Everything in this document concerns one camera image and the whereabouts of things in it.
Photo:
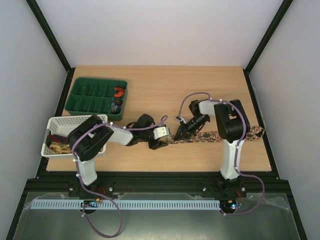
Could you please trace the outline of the paisley patterned necktie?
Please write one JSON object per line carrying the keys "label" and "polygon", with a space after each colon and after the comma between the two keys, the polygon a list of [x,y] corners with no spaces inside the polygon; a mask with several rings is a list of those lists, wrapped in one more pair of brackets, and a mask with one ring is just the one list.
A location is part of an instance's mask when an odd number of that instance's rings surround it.
{"label": "paisley patterned necktie", "polygon": [[[261,126],[253,126],[246,134],[245,141],[256,141],[263,137],[265,129]],[[220,143],[223,141],[218,131],[199,132],[196,136],[191,136],[188,139],[174,140],[173,135],[168,135],[161,139],[168,144],[186,144],[186,143]]]}

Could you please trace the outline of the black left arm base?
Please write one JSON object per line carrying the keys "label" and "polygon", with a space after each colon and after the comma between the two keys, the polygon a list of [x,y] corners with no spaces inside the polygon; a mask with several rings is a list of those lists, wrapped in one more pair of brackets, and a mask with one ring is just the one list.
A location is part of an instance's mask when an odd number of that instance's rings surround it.
{"label": "black left arm base", "polygon": [[[92,193],[89,193],[83,189],[79,180],[70,181],[68,183],[69,197],[79,197],[80,199],[84,198],[97,198],[98,196]],[[84,186],[87,190],[105,195],[107,197],[113,196],[114,183],[111,181],[99,181],[96,180],[89,186]]]}

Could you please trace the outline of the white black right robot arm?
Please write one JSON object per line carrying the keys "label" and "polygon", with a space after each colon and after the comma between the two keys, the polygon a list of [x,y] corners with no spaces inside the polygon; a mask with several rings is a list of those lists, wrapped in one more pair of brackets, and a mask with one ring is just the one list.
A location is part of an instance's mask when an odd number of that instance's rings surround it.
{"label": "white black right robot arm", "polygon": [[195,133],[202,125],[215,117],[219,136],[223,140],[223,162],[220,174],[224,180],[218,183],[218,191],[229,196],[236,189],[232,181],[240,175],[239,162],[250,123],[239,99],[194,100],[189,105],[193,118],[187,123],[190,133]]}

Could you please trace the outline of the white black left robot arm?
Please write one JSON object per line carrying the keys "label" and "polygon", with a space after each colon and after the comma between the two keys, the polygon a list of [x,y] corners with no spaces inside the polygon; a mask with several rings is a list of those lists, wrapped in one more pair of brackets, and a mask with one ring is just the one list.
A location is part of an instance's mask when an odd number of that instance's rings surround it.
{"label": "white black left robot arm", "polygon": [[107,142],[123,146],[133,146],[147,142],[151,150],[157,150],[169,144],[189,141],[192,135],[188,132],[186,123],[181,122],[177,133],[172,136],[164,124],[167,116],[156,124],[148,115],[141,115],[137,121],[126,126],[117,126],[112,122],[103,121],[98,115],[92,115],[76,127],[67,136],[67,142],[74,156],[77,174],[83,185],[89,186],[97,180],[95,157]]}

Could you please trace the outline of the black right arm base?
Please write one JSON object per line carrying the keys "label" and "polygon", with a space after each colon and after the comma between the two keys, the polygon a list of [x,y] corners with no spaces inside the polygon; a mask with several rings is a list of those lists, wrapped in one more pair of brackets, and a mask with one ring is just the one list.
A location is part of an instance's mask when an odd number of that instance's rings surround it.
{"label": "black right arm base", "polygon": [[221,174],[218,177],[201,183],[202,196],[205,198],[235,199],[246,196],[246,188],[238,176],[233,179],[225,179]]}

